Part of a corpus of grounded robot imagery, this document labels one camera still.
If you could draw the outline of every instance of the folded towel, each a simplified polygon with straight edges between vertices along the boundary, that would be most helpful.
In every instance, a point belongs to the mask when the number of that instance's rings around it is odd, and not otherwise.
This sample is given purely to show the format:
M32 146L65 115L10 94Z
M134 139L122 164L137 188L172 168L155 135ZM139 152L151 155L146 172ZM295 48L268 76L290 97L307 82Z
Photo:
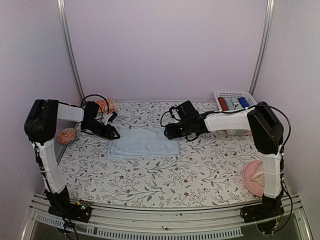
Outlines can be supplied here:
M243 109L243 107L240 105L240 102L235 97L231 98L231 102L232 102L234 109Z
M247 108L250 107L249 103L247 102L247 100L245 99L245 97L239 97L238 98L239 103L241 104L241 106L243 108Z
M225 100L226 105L228 106L229 110L235 110L234 106L232 105L232 102L230 99Z
M228 111L230 110L227 106L226 100L223 97L218 97L218 101L220 103L220 107L222 111Z
M179 140L169 140L163 128L132 128L119 131L120 139L111 140L108 159L134 159L179 155Z

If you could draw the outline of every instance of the white basket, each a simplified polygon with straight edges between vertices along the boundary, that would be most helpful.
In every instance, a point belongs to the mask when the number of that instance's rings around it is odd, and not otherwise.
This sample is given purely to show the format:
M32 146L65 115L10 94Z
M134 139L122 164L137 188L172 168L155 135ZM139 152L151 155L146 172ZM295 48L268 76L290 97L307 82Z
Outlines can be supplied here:
M250 106L257 104L256 100L248 92L214 91L213 95L214 95L214 98L215 98L215 101L216 101L216 104L217 104L219 110L222 110L220 103L218 101L218 98L220 98L220 97L222 97L224 99L232 99L232 98L238 99L238 98L244 97ZM236 111L236 110L228 110L225 112L234 112L234 111ZM244 130L244 129L226 130L225 132L229 136L251 135L251 131Z

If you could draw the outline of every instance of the leaf pattern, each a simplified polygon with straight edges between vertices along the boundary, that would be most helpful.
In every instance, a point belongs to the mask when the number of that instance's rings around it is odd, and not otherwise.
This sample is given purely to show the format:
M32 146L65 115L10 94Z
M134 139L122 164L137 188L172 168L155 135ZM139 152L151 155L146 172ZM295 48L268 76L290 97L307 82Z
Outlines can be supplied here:
M113 126L160 127L162 114L179 102L122 102ZM199 112L217 109L214 102L194 102ZM173 123L170 114L163 124ZM185 208L252 201L242 182L245 165L260 159L251 136L225 131L180 139L177 157L107 159L109 140L80 132L60 161L59 171L70 197L134 207Z

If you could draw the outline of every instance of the beige object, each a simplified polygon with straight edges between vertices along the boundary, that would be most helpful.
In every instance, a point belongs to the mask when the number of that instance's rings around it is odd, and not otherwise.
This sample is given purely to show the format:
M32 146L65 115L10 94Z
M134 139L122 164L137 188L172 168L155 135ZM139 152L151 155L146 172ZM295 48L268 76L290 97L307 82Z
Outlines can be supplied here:
M251 177L252 182L257 182L260 186L265 186L264 164L255 171L255 174Z
M59 132L58 142L63 145L70 144L76 139L76 137L77 131L74 128L69 127Z
M113 98L108 99L108 104L109 104L109 114L112 113L113 111L120 111L119 105L115 102ZM95 103L99 104L99 106L102 108L102 112L105 113L108 110L108 106L105 100L100 100L100 101L95 101Z

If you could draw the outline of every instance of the pink plate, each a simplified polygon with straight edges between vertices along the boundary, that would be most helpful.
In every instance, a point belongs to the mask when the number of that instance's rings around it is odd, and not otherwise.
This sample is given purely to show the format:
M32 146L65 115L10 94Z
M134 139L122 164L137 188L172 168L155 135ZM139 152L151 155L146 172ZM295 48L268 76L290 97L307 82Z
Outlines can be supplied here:
M256 181L251 181L251 178L262 163L262 161L252 161L247 166L245 166L243 171L243 181L246 188L258 197L262 197L262 195L264 194L264 187L259 185Z

